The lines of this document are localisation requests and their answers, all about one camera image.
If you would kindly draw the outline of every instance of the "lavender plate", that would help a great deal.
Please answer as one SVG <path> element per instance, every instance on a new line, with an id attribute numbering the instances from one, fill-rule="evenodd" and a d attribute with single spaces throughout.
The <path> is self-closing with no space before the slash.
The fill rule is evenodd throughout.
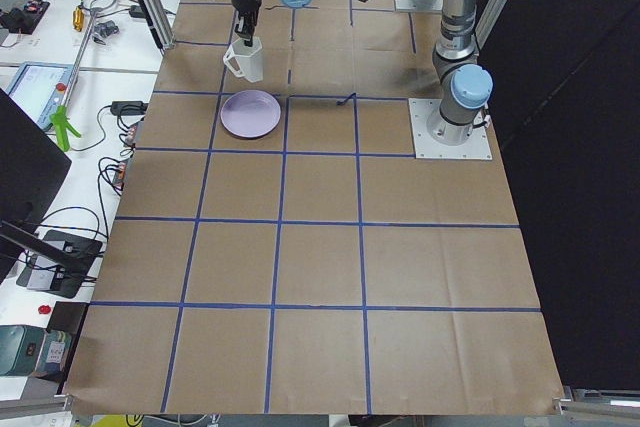
<path id="1" fill-rule="evenodd" d="M 261 90 L 244 90 L 227 99 L 220 120 L 233 135 L 255 139 L 267 135 L 278 125 L 280 104 Z"/>

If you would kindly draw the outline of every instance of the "black monitor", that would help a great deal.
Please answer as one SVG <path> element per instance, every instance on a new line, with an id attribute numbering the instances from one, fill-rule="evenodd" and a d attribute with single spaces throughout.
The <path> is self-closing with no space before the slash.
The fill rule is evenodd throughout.
<path id="1" fill-rule="evenodd" d="M 0 89 L 0 282 L 28 250 L 55 264 L 55 279 L 43 290 L 70 298 L 82 285 L 102 243 L 60 231 L 42 240 L 34 235 L 70 167 L 69 158 Z M 18 285 L 27 286 L 37 268 L 36 260 Z"/>

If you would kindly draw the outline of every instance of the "white mug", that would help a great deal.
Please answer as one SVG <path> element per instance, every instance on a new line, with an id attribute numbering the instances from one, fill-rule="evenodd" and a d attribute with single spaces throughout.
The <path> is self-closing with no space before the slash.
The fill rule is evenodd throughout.
<path id="1" fill-rule="evenodd" d="M 244 77 L 249 82 L 260 82 L 263 78 L 260 38 L 253 38 L 253 47 L 247 47 L 244 39 L 236 40 L 229 46 L 222 61 L 236 77 Z"/>

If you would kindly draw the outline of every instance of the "mug handle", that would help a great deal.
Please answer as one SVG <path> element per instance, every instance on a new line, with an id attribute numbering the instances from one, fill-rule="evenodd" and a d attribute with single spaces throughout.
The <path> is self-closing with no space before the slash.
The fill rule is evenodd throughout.
<path id="1" fill-rule="evenodd" d="M 224 62 L 224 65 L 226 65 L 227 68 L 233 73 L 233 75 L 235 75 L 236 77 L 244 77 L 244 72 L 242 72 L 242 69 L 236 69 L 231 63 L 231 60 L 234 58 L 235 54 L 233 52 L 233 46 L 230 46 L 222 57 L 222 61 Z"/>

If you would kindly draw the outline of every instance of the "white mounting plate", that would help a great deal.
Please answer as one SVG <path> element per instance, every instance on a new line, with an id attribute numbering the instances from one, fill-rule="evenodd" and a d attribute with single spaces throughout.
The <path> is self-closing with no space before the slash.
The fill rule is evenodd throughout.
<path id="1" fill-rule="evenodd" d="M 423 12 L 426 14 L 442 13 L 443 0 L 437 0 L 433 5 L 419 5 L 413 0 L 395 0 L 398 12 Z"/>
<path id="2" fill-rule="evenodd" d="M 444 145 L 431 137 L 427 130 L 427 119 L 431 112 L 440 107 L 441 99 L 409 99 L 411 130 L 416 159 L 437 160 L 493 160 L 487 130 L 474 129 L 471 137 L 462 145 Z M 482 122 L 478 113 L 475 123 Z"/>

